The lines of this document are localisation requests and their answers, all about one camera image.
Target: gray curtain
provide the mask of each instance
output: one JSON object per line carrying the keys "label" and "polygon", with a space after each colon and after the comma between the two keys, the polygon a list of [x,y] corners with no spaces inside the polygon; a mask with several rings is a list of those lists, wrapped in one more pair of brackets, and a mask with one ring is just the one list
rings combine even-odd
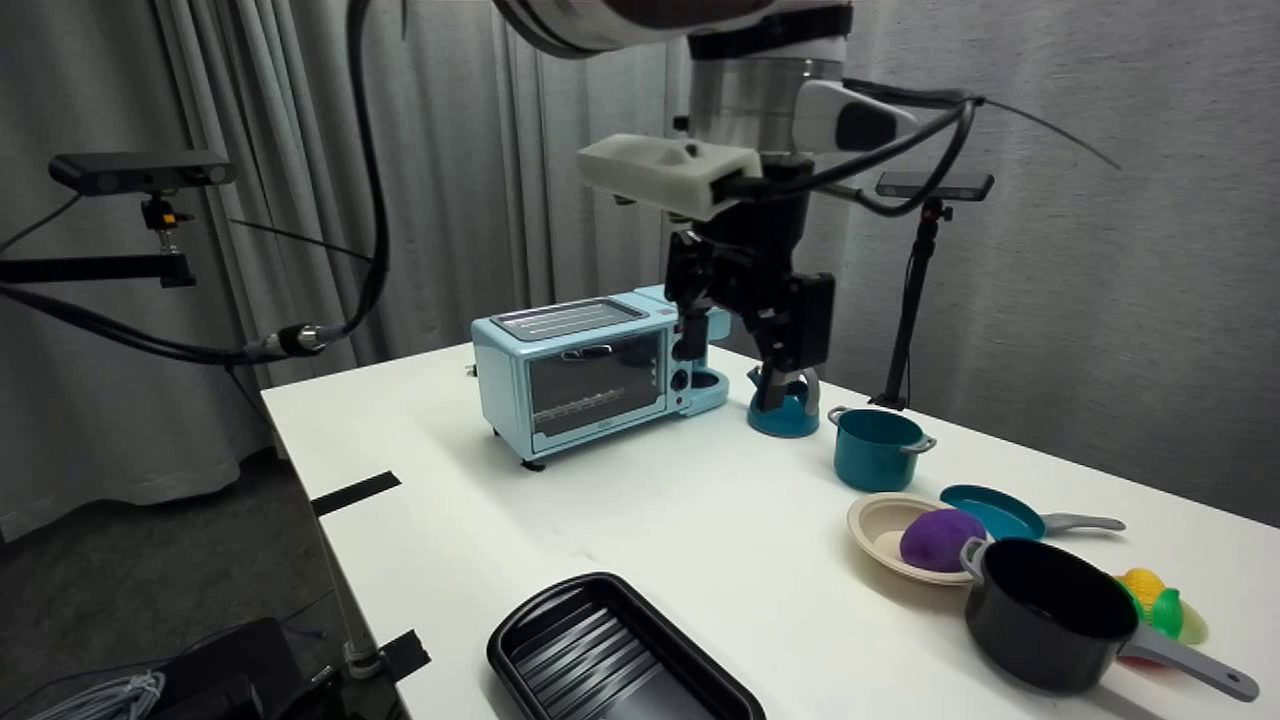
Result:
{"label": "gray curtain", "polygon": [[[68,198],[44,165],[57,153],[184,150],[149,5],[0,5],[0,237]],[[177,234],[196,290],[41,290],[149,331],[240,343],[226,276],[205,226]],[[157,252],[138,198],[81,200],[12,257]],[[177,501],[214,493],[260,447],[254,416],[226,378],[136,357],[22,308],[0,303],[0,540],[86,501]]]}
{"label": "gray curtain", "polygon": [[[332,244],[371,247],[362,165],[344,73],[344,0],[41,0],[2,9],[8,96],[0,150],[16,157],[12,226],[58,193],[57,150],[214,150],[237,184],[190,193],[198,293],[68,290],[119,320],[240,348],[278,325],[344,320],[360,269],[332,252],[237,229],[265,220]],[[390,209],[390,279],[353,343],[273,364],[260,384],[457,343],[470,316],[659,279],[663,226],[586,198],[570,153],[603,134],[663,134],[684,96],[684,53],[644,50],[558,64],[524,50],[493,5],[371,5],[369,96]],[[129,247],[131,200],[81,209],[22,252]],[[2,316],[0,532],[22,537],[86,501],[214,493],[269,435],[220,374],[170,368]]]}
{"label": "gray curtain", "polygon": [[[998,181],[940,234],[917,408],[1280,526],[1276,50],[1276,0],[860,5],[860,77],[1016,100],[1124,161],[978,116],[960,167]],[[864,391],[912,234],[819,200],[804,244],[841,269],[826,378]]]}
{"label": "gray curtain", "polygon": [[[362,161],[344,77],[344,0],[157,0],[177,91],[196,145],[222,150],[240,184],[231,218],[371,252]],[[684,77],[677,50],[554,64],[470,0],[371,9],[369,91],[389,184],[395,265],[371,331],[326,364],[401,357],[462,336],[470,316],[632,290],[659,276],[657,218],[574,184],[570,157],[613,130],[659,134]],[[245,325],[339,320],[360,274],[265,237],[222,244]]]}

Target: purple ball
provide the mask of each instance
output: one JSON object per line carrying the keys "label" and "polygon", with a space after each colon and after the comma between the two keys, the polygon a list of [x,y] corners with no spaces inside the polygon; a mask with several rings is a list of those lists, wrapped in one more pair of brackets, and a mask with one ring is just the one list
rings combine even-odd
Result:
{"label": "purple ball", "polygon": [[968,537],[986,537],[978,521],[940,510],[940,514],[922,514],[917,518],[917,526],[909,526],[903,540],[899,540],[899,556],[912,569],[928,569],[928,574],[960,574],[960,548]]}

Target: teal cup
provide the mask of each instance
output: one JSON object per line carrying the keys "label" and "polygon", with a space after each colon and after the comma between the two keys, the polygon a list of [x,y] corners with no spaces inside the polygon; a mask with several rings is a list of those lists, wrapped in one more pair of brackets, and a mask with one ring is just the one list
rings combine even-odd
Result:
{"label": "teal cup", "polygon": [[835,478],[860,493],[899,493],[917,478],[917,455],[930,454],[918,423],[876,408],[833,408]]}

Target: black pot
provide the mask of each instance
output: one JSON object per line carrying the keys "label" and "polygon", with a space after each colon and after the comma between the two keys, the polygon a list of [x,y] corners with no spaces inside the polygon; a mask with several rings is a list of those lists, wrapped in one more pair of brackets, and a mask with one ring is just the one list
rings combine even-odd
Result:
{"label": "black pot", "polygon": [[1092,687],[1116,657],[1181,669],[1237,701],[1257,701],[1252,676],[1147,633],[1129,591],[1101,569],[1036,540],[964,546],[977,587],[964,625],[977,648],[1046,691]]}

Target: toaster oven window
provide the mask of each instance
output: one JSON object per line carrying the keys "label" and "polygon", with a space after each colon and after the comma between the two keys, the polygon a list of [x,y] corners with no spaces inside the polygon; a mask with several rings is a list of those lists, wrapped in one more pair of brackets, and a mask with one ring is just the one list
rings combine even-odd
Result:
{"label": "toaster oven window", "polygon": [[659,336],[545,357],[529,368],[531,428],[558,435],[659,399]]}

